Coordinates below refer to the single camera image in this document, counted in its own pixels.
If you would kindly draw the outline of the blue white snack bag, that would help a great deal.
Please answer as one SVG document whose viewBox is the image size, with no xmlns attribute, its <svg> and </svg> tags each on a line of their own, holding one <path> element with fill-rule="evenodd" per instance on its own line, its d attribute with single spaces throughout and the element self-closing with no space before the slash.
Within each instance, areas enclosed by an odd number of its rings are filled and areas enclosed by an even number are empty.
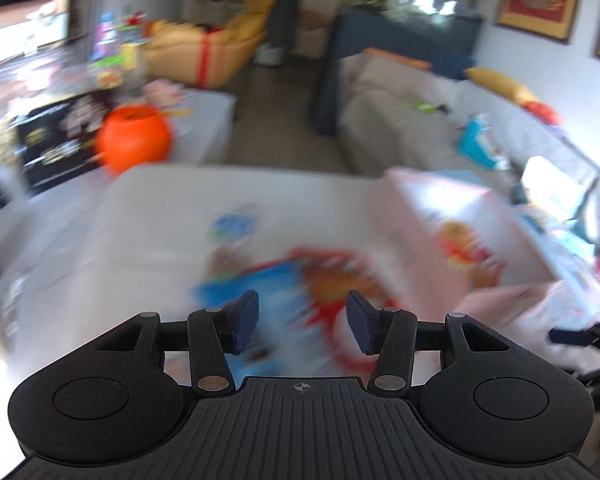
<svg viewBox="0 0 600 480">
<path fill-rule="evenodd" d="M 296 264 L 205 282 L 193 295 L 197 306 L 217 308 L 247 290 L 259 295 L 259 319 L 245 350 L 227 358 L 235 382 L 248 376 L 315 377 L 329 369 L 320 330 L 309 324 L 311 301 Z"/>
</svg>

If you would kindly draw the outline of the large red snack bag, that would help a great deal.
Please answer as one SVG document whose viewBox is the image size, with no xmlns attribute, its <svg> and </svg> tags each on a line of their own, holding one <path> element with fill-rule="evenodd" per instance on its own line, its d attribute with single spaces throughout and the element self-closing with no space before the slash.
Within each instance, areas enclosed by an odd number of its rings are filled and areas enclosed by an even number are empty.
<svg viewBox="0 0 600 480">
<path fill-rule="evenodd" d="M 399 304 L 378 278 L 370 259 L 349 249 L 292 248 L 287 258 L 296 264 L 310 296 L 309 326 L 323 337 L 340 372 L 370 377 L 377 359 L 366 356 L 353 338 L 346 315 L 349 292 L 357 290 L 374 308 L 396 310 Z"/>
</svg>

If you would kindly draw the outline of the pink storage box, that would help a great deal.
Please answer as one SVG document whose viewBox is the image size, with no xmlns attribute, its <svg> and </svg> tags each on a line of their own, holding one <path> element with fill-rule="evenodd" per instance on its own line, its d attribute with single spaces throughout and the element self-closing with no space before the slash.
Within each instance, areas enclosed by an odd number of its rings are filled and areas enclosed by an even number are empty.
<svg viewBox="0 0 600 480">
<path fill-rule="evenodd" d="M 460 312 L 498 326 L 562 288 L 535 232 L 490 188 L 396 167 L 374 184 L 370 212 L 401 304 L 422 320 Z"/>
</svg>

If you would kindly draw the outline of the round bread snack packet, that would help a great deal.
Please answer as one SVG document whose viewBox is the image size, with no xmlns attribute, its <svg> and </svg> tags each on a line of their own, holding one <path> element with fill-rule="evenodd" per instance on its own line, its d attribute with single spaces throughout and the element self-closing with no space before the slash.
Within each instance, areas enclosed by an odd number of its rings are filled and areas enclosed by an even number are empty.
<svg viewBox="0 0 600 480">
<path fill-rule="evenodd" d="M 469 224 L 456 220 L 442 221 L 434 237 L 448 267 L 466 278 L 472 289 L 500 284 L 504 262 L 481 244 Z"/>
</svg>

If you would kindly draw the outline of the white table cloth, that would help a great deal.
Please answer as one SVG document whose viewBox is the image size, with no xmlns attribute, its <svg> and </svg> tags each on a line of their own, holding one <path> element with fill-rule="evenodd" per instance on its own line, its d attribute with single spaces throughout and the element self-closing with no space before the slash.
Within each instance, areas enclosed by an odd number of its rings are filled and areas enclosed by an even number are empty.
<svg viewBox="0 0 600 480">
<path fill-rule="evenodd" d="M 373 188 L 338 174 L 165 164 L 114 179 L 94 171 L 38 196 L 12 376 L 28 377 L 137 313 L 184 318 L 207 271 L 210 226 L 238 208 L 258 218 L 255 262 L 297 246 L 352 249 L 388 280 L 389 247 L 370 220 Z"/>
</svg>

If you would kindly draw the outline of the orange pumpkin bowl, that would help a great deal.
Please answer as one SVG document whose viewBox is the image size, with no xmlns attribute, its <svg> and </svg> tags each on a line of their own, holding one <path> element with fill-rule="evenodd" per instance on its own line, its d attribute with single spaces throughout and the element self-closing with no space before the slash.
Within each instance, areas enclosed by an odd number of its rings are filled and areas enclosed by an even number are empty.
<svg viewBox="0 0 600 480">
<path fill-rule="evenodd" d="M 149 105 L 125 105 L 112 110 L 95 140 L 99 163 L 113 176 L 141 164 L 164 162 L 172 145 L 170 124 Z"/>
</svg>

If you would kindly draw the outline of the beige sofa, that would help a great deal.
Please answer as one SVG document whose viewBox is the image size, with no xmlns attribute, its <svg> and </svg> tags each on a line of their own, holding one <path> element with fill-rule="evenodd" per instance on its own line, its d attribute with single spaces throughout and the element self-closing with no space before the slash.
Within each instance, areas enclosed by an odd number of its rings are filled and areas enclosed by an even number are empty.
<svg viewBox="0 0 600 480">
<path fill-rule="evenodd" d="M 337 82 L 337 131 L 360 174 L 377 177 L 394 166 L 469 171 L 510 200 L 528 160 L 541 156 L 576 186 L 567 216 L 600 250 L 600 170 L 528 110 L 471 80 L 368 52 L 343 58 Z M 460 154 L 460 137 L 476 115 L 486 118 L 490 141 L 508 169 L 489 170 Z"/>
</svg>

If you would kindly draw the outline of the black plum snack bag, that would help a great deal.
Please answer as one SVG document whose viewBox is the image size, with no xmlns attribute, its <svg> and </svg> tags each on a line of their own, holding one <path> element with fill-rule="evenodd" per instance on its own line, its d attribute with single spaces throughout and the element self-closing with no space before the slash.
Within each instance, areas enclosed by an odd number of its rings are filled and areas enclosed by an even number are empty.
<svg viewBox="0 0 600 480">
<path fill-rule="evenodd" d="M 16 155 L 32 194 L 41 194 L 98 167 L 96 136 L 113 109 L 114 92 L 93 90 L 17 118 Z"/>
</svg>

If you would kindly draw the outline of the yellow beanbag with red ribbon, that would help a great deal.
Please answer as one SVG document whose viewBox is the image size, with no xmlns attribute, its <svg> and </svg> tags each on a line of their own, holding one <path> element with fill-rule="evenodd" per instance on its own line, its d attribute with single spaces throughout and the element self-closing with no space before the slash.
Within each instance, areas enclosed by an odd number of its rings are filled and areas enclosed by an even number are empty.
<svg viewBox="0 0 600 480">
<path fill-rule="evenodd" d="M 244 10 L 220 26 L 152 24 L 145 48 L 148 76 L 201 89 L 224 87 L 265 40 L 276 0 L 244 3 Z"/>
</svg>

